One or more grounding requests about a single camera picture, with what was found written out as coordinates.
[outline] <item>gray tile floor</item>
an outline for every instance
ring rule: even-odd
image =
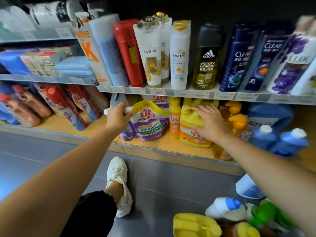
[[[0,132],[0,200],[76,145]],[[105,189],[114,156],[129,167],[134,207],[115,219],[109,236],[173,236],[176,213],[204,214],[216,197],[235,197],[239,177],[108,151],[85,193]]]

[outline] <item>white sneaker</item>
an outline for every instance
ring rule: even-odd
[[[127,188],[127,165],[125,161],[118,156],[115,156],[107,169],[107,185],[108,187],[112,182],[119,182],[123,185],[124,194],[121,197],[120,201],[117,204],[116,217],[121,218],[127,215],[131,211],[132,207],[132,195]]]

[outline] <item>orange label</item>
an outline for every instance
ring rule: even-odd
[[[170,115],[170,132],[172,137],[180,135],[180,115]]]
[[[77,38],[90,38],[90,35],[84,31],[76,31]]]
[[[93,54],[93,52],[91,51],[90,47],[91,47],[91,43],[87,42],[87,45],[85,46],[83,42],[81,42],[81,46],[83,51],[85,52],[87,58],[89,59],[89,55],[92,56],[92,58],[96,61],[99,62],[99,59]]]
[[[184,125],[180,125],[180,139],[196,145],[211,145],[212,142],[200,136],[198,132]]]

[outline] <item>person's right hand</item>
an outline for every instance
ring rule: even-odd
[[[215,105],[199,105],[193,109],[203,118],[204,128],[194,126],[195,129],[204,138],[218,143],[221,138],[229,133],[224,119]]]

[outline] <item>adidas logo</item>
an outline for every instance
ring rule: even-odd
[[[209,50],[207,53],[204,54],[203,58],[210,58],[215,57],[212,50]]]

